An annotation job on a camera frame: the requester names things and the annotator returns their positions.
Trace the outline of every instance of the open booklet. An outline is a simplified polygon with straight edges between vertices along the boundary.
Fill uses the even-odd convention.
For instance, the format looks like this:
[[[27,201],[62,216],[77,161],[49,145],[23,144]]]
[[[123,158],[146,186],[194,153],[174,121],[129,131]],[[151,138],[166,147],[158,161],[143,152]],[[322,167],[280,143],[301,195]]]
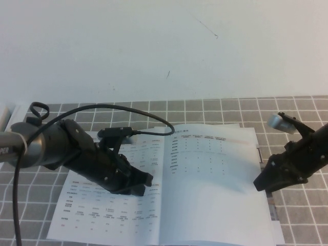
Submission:
[[[114,195],[69,172],[48,239],[106,245],[275,245],[254,131],[187,124],[123,145],[154,176],[143,197]],[[163,132],[165,128],[156,128]]]

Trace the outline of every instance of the grid mat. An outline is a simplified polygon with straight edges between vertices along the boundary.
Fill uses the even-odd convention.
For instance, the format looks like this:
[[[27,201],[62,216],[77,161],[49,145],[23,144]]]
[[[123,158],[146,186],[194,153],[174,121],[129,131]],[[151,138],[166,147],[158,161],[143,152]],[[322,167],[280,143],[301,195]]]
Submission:
[[[288,135],[266,125],[273,113],[283,111],[305,122],[314,130],[328,123],[328,96],[266,97],[212,100],[176,100],[118,102],[167,119],[174,125],[185,123],[234,124],[254,127],[264,163],[271,154],[284,151],[289,140],[299,140],[300,134]],[[57,115],[88,104],[58,104],[50,106],[49,121]],[[69,118],[85,131],[105,127],[131,126],[135,130],[163,126],[142,115],[110,109],[87,110]],[[4,164],[0,169],[0,246],[15,245],[12,222],[12,180],[14,168]],[[68,170],[50,171],[44,167],[21,170],[19,177],[19,212],[23,245],[57,246],[87,245],[46,239],[56,202]],[[328,246],[328,167],[315,173],[309,183],[292,186],[273,193],[286,245]]]

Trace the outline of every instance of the white wall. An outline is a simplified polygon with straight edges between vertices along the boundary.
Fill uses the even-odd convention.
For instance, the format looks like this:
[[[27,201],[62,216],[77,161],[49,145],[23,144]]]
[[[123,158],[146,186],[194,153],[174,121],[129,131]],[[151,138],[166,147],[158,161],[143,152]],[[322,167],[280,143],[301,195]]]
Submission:
[[[0,0],[0,98],[328,94],[327,13],[326,0]]]

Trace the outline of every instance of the gray tile square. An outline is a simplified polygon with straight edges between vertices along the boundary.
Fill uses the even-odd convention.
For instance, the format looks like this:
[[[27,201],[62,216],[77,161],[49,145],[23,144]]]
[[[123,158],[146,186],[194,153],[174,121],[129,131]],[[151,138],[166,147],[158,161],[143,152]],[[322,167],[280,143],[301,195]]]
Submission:
[[[244,127],[243,126],[243,124],[242,124],[242,122],[224,122],[224,125],[229,125],[229,124],[239,124],[239,127],[241,128],[241,127]]]
[[[205,121],[219,121],[222,122],[222,112],[221,111],[211,111],[211,112],[204,112]]]
[[[87,244],[81,242],[64,242],[63,246],[87,246]]]
[[[13,238],[14,237],[14,223],[13,221],[0,220],[0,238]]]
[[[257,100],[240,100],[241,110],[254,110],[258,111]]]
[[[260,146],[268,146],[268,141],[265,134],[256,134],[256,137]]]
[[[168,101],[168,111],[184,111],[184,101]]]
[[[7,185],[6,184],[0,184],[0,200],[4,199],[5,189]]]
[[[272,192],[272,196],[273,196],[273,200],[275,201],[275,205],[277,206],[283,205],[281,190]]]
[[[261,155],[263,159],[268,159],[270,157],[269,147],[260,147]]]
[[[92,126],[91,123],[79,123],[79,125],[80,125],[80,127],[82,127],[82,129],[84,131],[87,131],[87,132],[91,131],[91,126]]]
[[[142,111],[148,111],[149,109],[149,102],[148,101],[133,101],[132,108],[138,109]]]
[[[144,130],[147,129],[147,122],[146,121],[131,122],[130,127],[132,127],[133,130]]]
[[[244,127],[252,127],[256,133],[264,133],[262,122],[244,122]]]
[[[281,154],[285,151],[283,146],[270,146],[270,150],[272,154]]]
[[[131,113],[130,121],[148,121],[148,117],[141,114]]]
[[[328,204],[328,191],[322,191],[322,190],[306,190],[305,191],[309,203],[312,206],[321,206],[321,205],[327,205]]]
[[[78,104],[63,104],[60,111],[61,112],[67,112],[72,109],[76,109],[78,107]]]
[[[131,102],[130,101],[115,102],[114,105],[130,108]]]
[[[287,218],[287,213],[286,213],[286,209],[284,207],[277,207],[277,214],[278,214],[278,218],[281,224],[288,224],[288,218]]]
[[[304,122],[308,127],[312,128],[313,130],[318,130],[322,127],[321,122]]]
[[[66,167],[61,167],[60,168],[60,173],[68,173],[69,172],[69,169],[66,168]]]
[[[110,105],[114,105],[114,103],[113,102],[99,102],[99,103],[97,103],[97,104],[110,104]],[[107,108],[98,108],[98,109],[96,109],[96,112],[112,112],[113,111],[113,109],[107,109]]]
[[[39,233],[42,227],[42,222],[30,222],[21,221],[20,222],[20,232],[22,239],[38,239]]]
[[[186,121],[190,121],[190,122],[201,121],[201,122],[204,122],[203,112],[186,112]]]
[[[151,101],[150,111],[166,111],[166,101]]]
[[[35,240],[22,240],[24,246],[35,246],[36,241]]]
[[[238,111],[225,111],[223,112],[224,122],[239,122],[241,121],[241,115]]]
[[[318,233],[314,225],[292,225],[296,243],[319,243]]]
[[[291,224],[314,224],[310,207],[287,207]]]
[[[48,104],[50,112],[59,112],[61,104]]]
[[[41,167],[39,166],[39,167],[30,167],[30,168],[23,168],[23,169],[21,169],[19,172],[20,173],[26,173],[26,172],[37,172],[38,170],[40,170],[41,169]]]
[[[295,101],[293,99],[277,99],[279,110],[296,110]]]
[[[65,183],[67,173],[59,173],[55,185],[62,186]]]
[[[282,234],[285,239],[285,243],[294,243],[292,231],[289,225],[282,225]]]
[[[184,112],[168,112],[168,122],[184,122]]]
[[[129,121],[130,114],[130,112],[126,111],[114,111],[112,122]]]
[[[220,100],[204,100],[204,111],[221,111]]]
[[[295,99],[311,99],[311,96],[294,96]]]
[[[208,122],[208,121],[205,121],[205,124],[206,125],[223,125],[222,122]]]
[[[39,241],[38,246],[61,246],[61,242],[56,241]]]
[[[312,100],[307,99],[295,99],[298,110],[315,110]]]
[[[156,115],[162,119],[166,119],[166,112],[163,112],[163,111],[151,111],[150,112],[151,114],[153,115]],[[151,121],[151,122],[158,122],[157,120],[155,119],[152,119],[152,118],[149,118],[148,121]]]
[[[28,188],[28,186],[18,186],[18,201],[26,201]],[[12,185],[7,188],[5,201],[12,201]]]
[[[284,133],[281,133],[281,134],[268,133],[266,136],[268,137],[268,141],[269,141],[270,146],[271,145],[284,146],[288,142],[287,136]]]
[[[49,202],[51,186],[31,186],[29,202]]]
[[[46,119],[42,120],[42,123],[48,123],[49,121],[56,118],[57,116],[58,113],[49,113],[49,116]]]
[[[111,125],[110,123],[94,123],[94,124],[92,125],[92,129],[91,129],[91,131],[98,132],[98,131],[100,131],[101,129],[109,128],[109,127],[114,127],[114,126],[113,126],[113,123],[112,123],[112,125]]]
[[[41,231],[40,239],[47,239],[48,231],[50,228],[50,222],[45,222]]]
[[[83,107],[83,106],[88,106],[88,105],[93,105],[93,103],[90,103],[90,104],[80,104],[80,107]],[[87,109],[87,110],[83,110],[82,112],[95,112],[96,109]]]
[[[57,178],[57,173],[38,173],[33,182],[34,185],[53,185]]]
[[[312,96],[314,99],[328,99],[327,95],[317,95],[317,96]]]
[[[202,100],[187,100],[186,111],[203,111]]]
[[[321,172],[322,173],[328,173],[328,165],[324,166],[323,168],[321,168]]]
[[[6,185],[13,179],[14,173],[0,173],[0,185]]]
[[[317,110],[328,110],[328,100],[324,99],[315,99],[314,103]]]
[[[259,111],[242,111],[242,120],[245,121],[259,121],[261,122],[261,115]]]
[[[50,204],[47,212],[46,220],[52,220],[53,214],[55,213],[56,204]]]
[[[322,121],[328,121],[328,111],[318,111]]]
[[[304,184],[305,189],[325,189],[323,178],[321,174],[313,174],[308,178],[309,182]]]
[[[328,208],[312,207],[314,220],[317,224],[328,224]]]
[[[128,127],[129,126],[129,122],[125,121],[125,122],[113,122],[111,127]]]
[[[78,112],[76,113],[76,119],[75,121],[80,123],[80,122],[90,122],[92,123],[93,121],[93,116],[97,115],[99,113],[94,114],[93,112]]]
[[[58,202],[59,195],[62,191],[62,186],[54,186],[51,194],[51,202]]]
[[[288,141],[294,141],[297,142],[302,138],[301,134],[294,133],[294,134],[287,134]]]
[[[20,203],[19,202],[18,203],[18,214],[19,214],[19,218],[22,217],[24,208],[25,208],[25,203]],[[11,202],[4,202],[3,203],[3,207],[2,207],[2,211],[0,213],[0,220],[1,219],[12,219],[12,218],[13,218],[13,214],[12,214],[12,203]]]
[[[278,110],[276,100],[274,99],[259,99],[258,105],[260,110]]]
[[[223,111],[240,110],[238,100],[223,99],[223,100],[221,100],[221,104],[222,104],[222,110]]]
[[[0,246],[11,246],[11,240],[0,239]]]
[[[44,220],[47,209],[48,204],[27,203],[23,219]]]
[[[320,121],[316,111],[299,111],[302,121]]]
[[[306,196],[303,190],[282,190],[286,205],[308,205]]]
[[[328,225],[317,226],[322,243],[328,243]]]

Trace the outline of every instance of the black cable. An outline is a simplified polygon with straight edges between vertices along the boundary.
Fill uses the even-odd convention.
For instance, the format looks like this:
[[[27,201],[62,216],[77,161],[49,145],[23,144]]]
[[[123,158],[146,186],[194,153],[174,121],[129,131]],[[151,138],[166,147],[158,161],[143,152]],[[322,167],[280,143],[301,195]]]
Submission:
[[[47,113],[43,116],[41,116],[35,109],[34,107],[40,107],[40,108],[43,108],[47,111]],[[92,105],[87,105],[87,106],[82,106],[82,107],[79,107],[79,108],[76,108],[76,109],[73,109],[73,110],[70,110],[64,114],[61,114],[59,116],[57,116],[56,118],[52,119],[51,121],[49,121],[48,123],[46,123],[45,125],[43,125],[42,127],[40,127],[34,134],[32,134],[29,139],[26,141],[27,143],[27,146],[30,145],[30,143],[33,142],[33,140],[35,140],[42,132],[44,132],[46,129],[48,129],[50,126],[52,126],[53,124],[55,124],[57,121],[71,115],[71,114],[74,114],[74,113],[77,113],[79,111],[83,111],[83,110],[87,110],[87,109],[97,109],[97,108],[105,108],[105,109],[118,109],[118,110],[123,110],[123,111],[128,111],[128,112],[131,112],[131,113],[136,113],[136,114],[141,114],[141,115],[144,115],[144,116],[147,116],[149,118],[152,118],[152,119],[155,119],[155,120],[158,120],[162,123],[164,123],[165,125],[167,125],[171,131],[168,132],[168,133],[157,133],[157,132],[143,132],[143,131],[133,131],[133,135],[136,135],[136,134],[147,134],[147,135],[156,135],[156,136],[168,136],[168,135],[171,135],[174,133],[174,127],[173,125],[171,125],[169,122],[167,122],[166,120],[156,116],[156,115],[153,115],[153,114],[150,114],[150,113],[147,113],[147,112],[144,112],[144,111],[141,111],[141,110],[138,110],[138,109],[132,109],[132,108],[128,108],[128,107],[123,107],[123,106],[118,106],[118,105],[110,105],[110,104],[92,104]],[[49,116],[49,107],[46,105],[46,104],[42,104],[41,102],[33,102],[30,106],[30,110],[31,112],[37,116],[38,118],[41,118],[41,119],[45,119]],[[15,167],[15,173],[14,173],[14,181],[13,181],[13,193],[12,193],[12,203],[13,203],[13,217],[14,217],[14,227],[15,227],[15,235],[16,235],[16,245],[17,246],[22,246],[22,238],[21,238],[21,230],[19,228],[19,215],[18,215],[18,202],[17,202],[17,199],[18,199],[18,195],[17,195],[17,190],[18,190],[18,178],[19,178],[19,170],[21,168],[21,159],[24,155],[24,151],[25,151],[25,148],[23,148],[23,150],[21,151],[19,157],[18,157],[18,160],[17,160],[17,164],[16,164],[16,167]]]
[[[19,228],[19,213],[18,213],[18,178],[19,178],[19,168],[17,168],[22,160],[22,157],[25,152],[25,146],[18,156],[17,165],[15,168],[14,173],[14,181],[13,181],[13,188],[12,188],[12,213],[14,219],[14,228],[15,228],[15,235],[16,235],[16,245],[22,246],[22,238],[21,238],[21,229]]]

